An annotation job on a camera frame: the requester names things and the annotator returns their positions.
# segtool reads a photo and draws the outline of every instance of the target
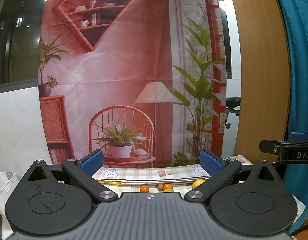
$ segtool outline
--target red diamond-shaped shelf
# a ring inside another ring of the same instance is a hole
[[[63,0],[53,11],[86,49],[93,51],[132,0]]]

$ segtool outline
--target metal screw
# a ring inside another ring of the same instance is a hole
[[[195,190],[195,191],[188,192],[187,196],[190,197],[190,198],[198,199],[198,198],[203,197],[203,193],[200,192],[200,191]]]
[[[100,193],[100,197],[101,198],[105,198],[105,199],[110,199],[110,198],[114,198],[115,197],[115,193],[113,191],[102,191]]]

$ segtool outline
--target lampshade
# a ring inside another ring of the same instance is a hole
[[[162,82],[149,82],[135,101],[136,103],[180,103]]]

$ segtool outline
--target white plant pot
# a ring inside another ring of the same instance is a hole
[[[122,146],[122,147],[110,146],[109,150],[113,158],[116,159],[129,158],[132,150],[132,145]]]

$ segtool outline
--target white bunny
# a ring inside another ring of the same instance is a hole
[[[201,164],[199,164],[197,167],[196,166],[190,166],[191,169],[195,170],[195,173],[197,174],[202,174],[204,169],[201,167]]]
[[[109,178],[116,178],[117,177],[117,170],[112,170],[112,171],[109,171],[109,170],[105,170],[104,171],[105,174],[104,174],[104,178],[105,179],[109,179]]]

